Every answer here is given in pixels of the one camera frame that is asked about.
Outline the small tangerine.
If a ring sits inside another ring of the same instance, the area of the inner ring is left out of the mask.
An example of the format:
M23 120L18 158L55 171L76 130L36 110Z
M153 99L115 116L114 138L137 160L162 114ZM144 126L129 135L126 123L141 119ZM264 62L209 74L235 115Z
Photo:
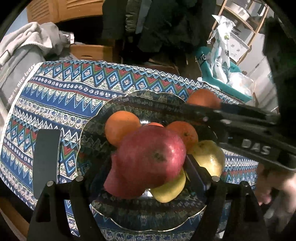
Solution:
M147 123L147 124L145 124L145 126L160 126L160 127L164 127L161 123L156 123L156 122Z
M204 106L212 109L220 109L221 101L208 89L198 89L193 92L187 99L188 104Z

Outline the orange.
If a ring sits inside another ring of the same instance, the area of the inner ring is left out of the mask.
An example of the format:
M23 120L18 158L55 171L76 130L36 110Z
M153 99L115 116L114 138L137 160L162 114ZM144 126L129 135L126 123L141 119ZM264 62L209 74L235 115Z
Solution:
M123 137L141 126L139 118L128 111L113 113L105 124L105 135L109 143L118 147Z
M195 128L185 121L174 121L166 126L166 129L178 134L189 151L198 142L198 134Z

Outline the yellow-green pear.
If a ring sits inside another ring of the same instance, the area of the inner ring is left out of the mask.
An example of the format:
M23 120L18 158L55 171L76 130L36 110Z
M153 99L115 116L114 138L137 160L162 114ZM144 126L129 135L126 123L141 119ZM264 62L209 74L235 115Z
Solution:
M211 176L221 176L225 166L225 155L214 141L197 142L187 151L187 154L192 155L199 166L206 168Z

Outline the yellow pear front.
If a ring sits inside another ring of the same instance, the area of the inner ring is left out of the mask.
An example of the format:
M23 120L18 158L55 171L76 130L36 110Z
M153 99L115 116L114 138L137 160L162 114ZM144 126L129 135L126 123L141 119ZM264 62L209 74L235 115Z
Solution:
M184 189L186 183L186 175L184 169L180 170L179 175L164 185L150 190L152 196L161 203L168 203L175 199Z

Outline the red apple back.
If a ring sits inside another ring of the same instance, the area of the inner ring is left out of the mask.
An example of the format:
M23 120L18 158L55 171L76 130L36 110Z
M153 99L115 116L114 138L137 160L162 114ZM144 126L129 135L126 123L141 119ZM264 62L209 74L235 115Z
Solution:
M122 139L112 157L112 167L129 187L155 188L180 173L185 157L186 147L177 133L148 125Z

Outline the red apple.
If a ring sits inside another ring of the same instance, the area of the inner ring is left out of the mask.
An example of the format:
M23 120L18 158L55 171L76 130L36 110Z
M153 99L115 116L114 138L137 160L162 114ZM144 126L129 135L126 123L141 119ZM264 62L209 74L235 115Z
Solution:
M186 147L177 133L148 125L122 139L112 157L112 167L129 187L155 188L180 173L185 157Z
M117 154L112 154L111 170L104 182L104 189L109 194L121 199L134 199L140 197L145 192L145 188L127 181L126 178L119 173L117 160Z

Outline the white rice bag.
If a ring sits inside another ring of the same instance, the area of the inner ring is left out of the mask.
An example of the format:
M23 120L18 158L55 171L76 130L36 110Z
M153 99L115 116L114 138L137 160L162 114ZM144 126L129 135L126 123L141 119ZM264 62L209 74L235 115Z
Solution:
M215 39L210 54L210 69L214 78L227 84L230 77L229 39L235 24L225 16L212 15L212 17L218 26L207 41L210 44L211 40Z

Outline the white patterned storage box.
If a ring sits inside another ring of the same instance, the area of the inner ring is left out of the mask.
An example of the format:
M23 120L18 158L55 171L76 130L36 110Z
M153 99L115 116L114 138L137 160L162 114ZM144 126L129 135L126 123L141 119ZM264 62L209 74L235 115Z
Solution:
M250 49L244 41L232 32L230 33L229 44L229 57L236 63Z

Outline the black smartphone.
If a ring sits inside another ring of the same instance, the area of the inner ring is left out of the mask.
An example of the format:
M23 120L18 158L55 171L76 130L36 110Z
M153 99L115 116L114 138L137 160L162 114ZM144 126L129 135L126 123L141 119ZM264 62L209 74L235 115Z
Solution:
M62 134L59 129L40 129L33 156L33 194L39 199L47 183L58 183Z

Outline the clear glass plate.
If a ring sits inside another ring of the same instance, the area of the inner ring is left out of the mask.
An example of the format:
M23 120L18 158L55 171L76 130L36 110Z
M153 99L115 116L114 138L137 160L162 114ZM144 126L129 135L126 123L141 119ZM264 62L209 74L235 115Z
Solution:
M91 206L97 213L110 218L116 225L136 232L173 230L189 218L205 209L204 201L196 195L189 180L182 192L172 201L158 202L146 191L136 199L120 199L99 186L100 177L106 177L111 168L111 154L116 148L105 136L105 123L117 111L135 114L145 125L157 122L168 125L174 121L186 121L174 108L185 103L170 93L140 90L125 97L108 101L83 128L80 150L76 159L79 175L86 176L91 193Z

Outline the wooden shelf rack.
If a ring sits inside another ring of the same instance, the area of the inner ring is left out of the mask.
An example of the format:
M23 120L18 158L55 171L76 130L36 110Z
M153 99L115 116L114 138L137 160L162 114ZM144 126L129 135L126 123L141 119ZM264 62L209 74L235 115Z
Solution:
M237 52L231 60L240 64L251 51L255 37L260 33L269 6L264 1L217 1L215 14L225 16L235 24L233 33L246 45L245 52Z

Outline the black hanging coat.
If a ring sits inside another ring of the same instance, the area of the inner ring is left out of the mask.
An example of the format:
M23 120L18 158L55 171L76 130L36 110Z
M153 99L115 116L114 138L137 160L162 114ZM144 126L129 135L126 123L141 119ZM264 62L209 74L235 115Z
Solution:
M187 63L207 39L216 1L104 1L102 38L119 41L123 64Z

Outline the patterned blue tablecloth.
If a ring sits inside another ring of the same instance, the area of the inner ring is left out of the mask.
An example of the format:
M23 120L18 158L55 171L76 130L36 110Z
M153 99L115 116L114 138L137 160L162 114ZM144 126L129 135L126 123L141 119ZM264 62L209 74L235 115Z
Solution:
M59 129L62 133L57 176L65 183L80 174L76 156L82 129L112 98L150 90L186 100L198 89L210 89L223 102L236 103L236 99L201 80L105 61L35 64L23 75L21 84L1 135L1 184L27 219L37 204L33 194L33 153L39 129Z

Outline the pile of clothes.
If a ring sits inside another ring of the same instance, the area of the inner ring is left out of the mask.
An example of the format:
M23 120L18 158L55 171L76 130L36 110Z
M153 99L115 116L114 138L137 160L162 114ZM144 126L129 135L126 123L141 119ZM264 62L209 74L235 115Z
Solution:
M69 51L74 34L52 23L28 23L1 41L1 116L6 117L34 66L48 60L75 59Z

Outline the wooden louvered wardrobe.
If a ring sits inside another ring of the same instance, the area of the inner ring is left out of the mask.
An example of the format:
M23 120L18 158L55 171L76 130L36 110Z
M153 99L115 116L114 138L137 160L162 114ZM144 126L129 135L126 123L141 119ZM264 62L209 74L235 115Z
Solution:
M33 0L27 6L29 22L40 24L101 16L104 0Z

